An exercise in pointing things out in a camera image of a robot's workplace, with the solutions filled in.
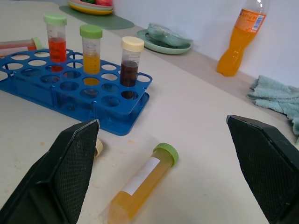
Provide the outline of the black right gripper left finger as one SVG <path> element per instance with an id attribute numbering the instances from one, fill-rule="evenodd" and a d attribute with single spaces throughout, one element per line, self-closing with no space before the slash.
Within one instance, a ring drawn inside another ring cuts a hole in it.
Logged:
<path id="1" fill-rule="evenodd" d="M 89 186 L 100 121 L 63 130 L 0 210 L 0 224 L 77 224 Z"/>

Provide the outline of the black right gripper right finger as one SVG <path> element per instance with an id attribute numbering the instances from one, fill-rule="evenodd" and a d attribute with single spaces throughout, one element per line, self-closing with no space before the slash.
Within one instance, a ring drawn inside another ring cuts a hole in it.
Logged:
<path id="1" fill-rule="evenodd" d="M 242 174 L 269 224 L 299 224 L 299 150 L 274 126 L 227 116 Z"/>

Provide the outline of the yellow liquid tube green cap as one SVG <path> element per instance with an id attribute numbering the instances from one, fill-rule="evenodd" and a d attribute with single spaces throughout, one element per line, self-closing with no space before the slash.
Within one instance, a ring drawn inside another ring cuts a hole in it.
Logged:
<path id="1" fill-rule="evenodd" d="M 80 26 L 79 32 L 82 37 L 83 71 L 88 75 L 98 75 L 102 29 L 95 25 L 85 24 Z"/>
<path id="2" fill-rule="evenodd" d="M 178 152 L 172 145 L 158 144 L 153 154 L 100 214 L 100 223 L 131 224 L 178 159 Z"/>

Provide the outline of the blue test tube rack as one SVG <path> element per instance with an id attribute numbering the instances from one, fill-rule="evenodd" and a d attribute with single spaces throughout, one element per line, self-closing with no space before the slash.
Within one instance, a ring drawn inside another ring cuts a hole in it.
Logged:
<path id="1" fill-rule="evenodd" d="M 102 130 L 123 136 L 130 132 L 146 106 L 152 77 L 139 73 L 136 84 L 120 84 L 120 69 L 101 60 L 100 73 L 83 71 L 82 54 L 67 51 L 67 60 L 54 63 L 47 49 L 23 51 L 0 58 L 0 90 L 79 121 L 98 119 Z"/>

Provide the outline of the dark brown liquid tube cream cap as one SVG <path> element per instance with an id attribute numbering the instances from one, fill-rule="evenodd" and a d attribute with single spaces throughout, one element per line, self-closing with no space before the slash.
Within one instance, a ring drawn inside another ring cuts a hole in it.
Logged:
<path id="1" fill-rule="evenodd" d="M 122 59 L 120 71 L 120 84 L 133 87 L 137 81 L 137 73 L 144 41 L 133 36 L 125 36 L 121 40 Z"/>

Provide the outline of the red liquid tube green cap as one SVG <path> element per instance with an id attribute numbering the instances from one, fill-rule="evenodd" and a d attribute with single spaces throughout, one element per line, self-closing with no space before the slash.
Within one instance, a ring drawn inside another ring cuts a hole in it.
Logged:
<path id="1" fill-rule="evenodd" d="M 43 16 L 46 24 L 50 60 L 63 63 L 67 60 L 65 26 L 67 18 L 58 13 L 46 13 Z"/>
<path id="2" fill-rule="evenodd" d="M 31 38 L 27 40 L 0 42 L 0 58 L 7 55 L 21 52 L 43 49 L 43 45 L 38 38 Z"/>

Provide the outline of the light blue towel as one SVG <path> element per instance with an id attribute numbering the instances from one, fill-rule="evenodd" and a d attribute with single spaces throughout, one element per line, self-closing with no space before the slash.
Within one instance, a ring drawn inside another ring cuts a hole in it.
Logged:
<path id="1" fill-rule="evenodd" d="M 284 114 L 292 123 L 292 131 L 299 145 L 299 88 L 259 76 L 250 87 L 247 97 L 254 104 Z"/>

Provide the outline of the orange soda bottle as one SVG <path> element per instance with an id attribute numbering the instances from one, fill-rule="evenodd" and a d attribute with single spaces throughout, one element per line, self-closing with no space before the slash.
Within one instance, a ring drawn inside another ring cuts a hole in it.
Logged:
<path id="1" fill-rule="evenodd" d="M 233 77 L 238 72 L 245 49 L 254 40 L 268 13 L 270 0 L 246 0 L 233 27 L 228 49 L 216 71 Z"/>

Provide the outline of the green plate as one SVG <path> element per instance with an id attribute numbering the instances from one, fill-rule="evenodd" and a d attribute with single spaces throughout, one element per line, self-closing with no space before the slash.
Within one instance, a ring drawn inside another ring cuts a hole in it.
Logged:
<path id="1" fill-rule="evenodd" d="M 191 49 L 191 44 L 187 44 L 180 47 L 174 47 L 163 42 L 159 42 L 150 37 L 146 29 L 139 30 L 136 33 L 137 37 L 144 41 L 144 46 L 154 52 L 168 54 L 168 55 L 179 55 L 184 54 Z"/>

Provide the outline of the green placemat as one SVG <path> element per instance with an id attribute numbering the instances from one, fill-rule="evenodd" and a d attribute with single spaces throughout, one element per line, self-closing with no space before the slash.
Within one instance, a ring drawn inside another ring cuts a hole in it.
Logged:
<path id="1" fill-rule="evenodd" d="M 114 14 L 89 15 L 72 9 L 70 6 L 60 6 L 59 9 L 87 24 L 96 25 L 107 30 L 128 29 L 134 27 L 134 23 Z"/>

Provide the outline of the clear plastic bag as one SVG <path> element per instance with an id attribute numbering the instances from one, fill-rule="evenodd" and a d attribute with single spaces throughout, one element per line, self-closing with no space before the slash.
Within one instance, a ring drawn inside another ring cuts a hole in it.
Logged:
<path id="1" fill-rule="evenodd" d="M 151 39 L 173 47 L 181 47 L 192 43 L 192 40 L 186 39 L 169 28 L 156 23 L 149 23 L 147 32 Z"/>

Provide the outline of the stack of coloured plates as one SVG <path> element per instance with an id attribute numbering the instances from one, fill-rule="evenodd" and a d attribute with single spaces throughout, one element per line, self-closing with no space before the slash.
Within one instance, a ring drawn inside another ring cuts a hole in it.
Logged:
<path id="1" fill-rule="evenodd" d="M 100 6 L 80 0 L 67 0 L 67 4 L 79 12 L 90 14 L 90 15 L 108 15 L 114 12 L 113 7 Z"/>

